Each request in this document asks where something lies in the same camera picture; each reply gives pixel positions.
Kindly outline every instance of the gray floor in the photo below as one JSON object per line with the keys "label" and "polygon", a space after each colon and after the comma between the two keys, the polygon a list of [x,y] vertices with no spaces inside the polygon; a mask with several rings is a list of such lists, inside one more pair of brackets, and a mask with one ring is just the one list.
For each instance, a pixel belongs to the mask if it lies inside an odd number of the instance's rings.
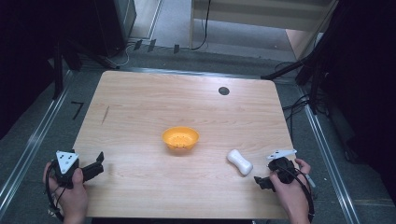
{"label": "gray floor", "polygon": [[134,0],[138,16],[134,21],[132,38],[150,39],[155,27],[163,0]]}
{"label": "gray floor", "polygon": [[[163,0],[151,39],[156,39],[159,47],[197,48],[205,39],[205,21],[194,20],[192,46],[190,28],[191,1]],[[284,29],[208,21],[206,33],[206,41],[198,51],[295,61],[289,41],[284,41],[288,39]]]}
{"label": "gray floor", "polygon": [[[284,35],[276,38],[277,46],[288,45]],[[143,45],[134,50],[134,46],[128,49],[130,60],[120,67],[121,70],[138,70],[142,72],[156,71],[172,73],[180,71],[202,76],[226,76],[239,78],[260,78],[261,75],[271,74],[282,62],[289,61],[292,55],[290,49],[283,49],[278,55],[289,55],[273,58],[272,51],[266,51],[261,57],[233,55],[226,49],[219,52],[198,52],[182,50],[175,54],[173,49],[166,46],[157,46],[149,51],[149,46]],[[8,135],[0,141],[0,181],[5,183],[19,158],[23,158],[23,152],[28,144],[38,143],[36,154],[18,185],[15,195],[6,206],[7,210],[0,219],[1,223],[58,223],[47,215],[47,204],[41,182],[44,165],[54,159],[56,150],[69,150],[74,145],[79,127],[87,112],[88,105],[101,74],[105,71],[97,63],[82,56],[84,63],[79,72],[71,72],[67,76],[68,91],[64,95],[57,115],[49,124],[48,130],[42,141],[30,139],[30,136],[39,126],[40,121],[51,107],[53,86],[49,86],[35,101],[35,103],[23,114],[14,125]],[[127,61],[126,54],[120,54],[111,59],[113,62],[124,63]],[[292,105],[301,95],[300,87],[293,82],[296,72],[290,72],[276,80],[276,88],[281,104]],[[83,102],[81,112],[73,119],[77,112],[77,106],[72,101]],[[396,209],[389,198],[378,174],[365,164],[352,164],[345,160],[342,144],[332,126],[331,120],[323,115],[316,117],[319,120],[321,130],[326,137],[331,155],[333,156],[339,174],[346,185],[346,192],[350,196],[354,208],[358,214],[360,223],[396,223]],[[329,167],[323,158],[323,153],[318,144],[317,137],[312,130],[311,124],[305,111],[301,111],[293,117],[293,144],[298,150],[297,156],[305,159],[312,165],[312,175],[317,184],[315,193],[316,217],[314,223],[348,223],[345,213],[340,205],[337,191],[329,173]],[[265,223],[266,220],[257,220],[257,223]],[[271,220],[270,223],[288,223],[287,220]]]}

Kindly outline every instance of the hand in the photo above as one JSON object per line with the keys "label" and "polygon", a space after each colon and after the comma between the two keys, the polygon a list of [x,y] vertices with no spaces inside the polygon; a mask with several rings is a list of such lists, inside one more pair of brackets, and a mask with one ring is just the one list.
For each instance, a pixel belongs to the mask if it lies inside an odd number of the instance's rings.
{"label": "hand", "polygon": [[[309,174],[311,166],[303,160],[295,159],[297,164],[301,166],[301,172]],[[297,175],[303,184],[307,186],[303,175]],[[276,189],[276,195],[280,200],[282,207],[288,214],[290,223],[309,223],[308,220],[308,200],[305,198],[302,186],[297,180],[293,180],[290,184],[280,182],[277,172],[271,172],[271,182]]]}
{"label": "hand", "polygon": [[[46,174],[49,169],[50,162],[44,169],[43,182],[46,183]],[[52,177],[49,178],[49,190],[55,191],[55,196],[59,199],[62,191],[64,194],[59,200],[59,204],[64,210],[64,223],[83,223],[88,210],[88,195],[83,183],[82,170],[77,168],[73,173],[72,181],[74,187],[72,189],[58,188],[58,183]]]}

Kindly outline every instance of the metal frame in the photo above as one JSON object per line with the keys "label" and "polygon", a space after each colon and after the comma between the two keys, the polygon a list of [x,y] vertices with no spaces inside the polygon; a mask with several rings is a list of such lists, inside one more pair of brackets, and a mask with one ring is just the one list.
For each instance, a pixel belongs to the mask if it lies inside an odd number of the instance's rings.
{"label": "metal frame", "polygon": [[[306,95],[306,92],[303,88],[300,87],[299,91],[301,96]],[[349,196],[349,192],[344,183],[344,180],[341,177],[341,174],[337,168],[335,160],[332,156],[331,149],[329,147],[329,144],[327,143],[326,137],[324,136],[324,133],[320,127],[318,116],[314,115],[309,105],[306,105],[304,110],[306,116],[308,117],[312,131],[314,132],[314,136],[317,139],[320,153],[323,157],[324,163],[329,172],[330,179],[332,180],[332,184],[334,186],[334,190],[338,198],[338,202],[340,203],[341,208],[344,212],[346,222],[348,224],[355,224],[355,223],[359,224],[361,223],[359,220],[359,216],[356,212],[352,199]]]}
{"label": "metal frame", "polygon": [[26,144],[25,150],[23,151],[18,163],[15,165],[11,175],[9,176],[6,183],[3,185],[0,191],[0,221],[3,218],[5,212],[7,211],[7,208],[11,203],[11,200],[14,197],[18,187],[20,186],[27,170],[29,169],[30,164],[35,158],[35,154],[39,150],[41,143],[46,136],[53,120],[55,119],[59,109],[64,103],[64,98],[68,92],[70,84],[73,82],[73,79],[74,76],[69,70],[65,74],[64,78],[64,91],[61,92],[57,100],[53,100],[52,103],[49,105],[49,108],[43,119],[40,121],[39,125],[30,136]]}

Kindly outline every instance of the person's right hand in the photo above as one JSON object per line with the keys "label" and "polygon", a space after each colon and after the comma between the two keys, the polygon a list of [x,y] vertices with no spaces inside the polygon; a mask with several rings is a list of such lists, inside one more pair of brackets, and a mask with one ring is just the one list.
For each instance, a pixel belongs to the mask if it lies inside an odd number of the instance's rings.
{"label": "person's right hand", "polygon": [[[295,159],[295,161],[301,166],[301,172],[309,174],[311,166],[308,163],[300,159]],[[309,189],[303,175],[299,174],[297,178]],[[271,172],[270,179],[276,189],[276,195],[282,207],[288,214],[290,223],[309,223],[308,200],[305,197],[300,183],[297,180],[293,180],[290,184],[284,184],[280,182],[277,172]]]}

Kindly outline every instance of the black hole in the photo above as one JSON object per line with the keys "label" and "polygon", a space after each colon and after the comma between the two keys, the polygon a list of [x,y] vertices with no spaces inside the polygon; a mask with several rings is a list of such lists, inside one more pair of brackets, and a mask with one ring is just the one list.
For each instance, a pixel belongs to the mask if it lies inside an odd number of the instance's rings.
{"label": "black hole", "polygon": [[220,93],[221,95],[228,95],[228,94],[230,93],[230,90],[228,90],[227,87],[220,87],[220,88],[219,88],[219,93]]}

